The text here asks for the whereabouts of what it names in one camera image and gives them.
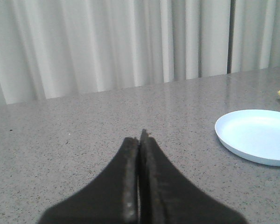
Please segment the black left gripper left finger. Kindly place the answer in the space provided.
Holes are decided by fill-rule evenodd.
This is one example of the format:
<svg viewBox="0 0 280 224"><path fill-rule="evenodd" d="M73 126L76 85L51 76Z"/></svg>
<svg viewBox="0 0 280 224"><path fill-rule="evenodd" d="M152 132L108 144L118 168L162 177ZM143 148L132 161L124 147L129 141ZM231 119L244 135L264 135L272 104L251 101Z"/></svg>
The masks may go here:
<svg viewBox="0 0 280 224"><path fill-rule="evenodd" d="M48 208L40 224L138 223L137 139L125 138L105 169L87 186Z"/></svg>

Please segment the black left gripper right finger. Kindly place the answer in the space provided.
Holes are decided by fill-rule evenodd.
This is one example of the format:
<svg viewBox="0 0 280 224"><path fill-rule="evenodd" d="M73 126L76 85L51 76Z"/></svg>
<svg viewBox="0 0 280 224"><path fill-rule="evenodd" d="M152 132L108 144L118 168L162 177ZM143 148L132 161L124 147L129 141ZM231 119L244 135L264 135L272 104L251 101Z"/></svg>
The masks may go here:
<svg viewBox="0 0 280 224"><path fill-rule="evenodd" d="M85 224L135 224L138 215L137 137L123 137L86 187Z"/></svg>

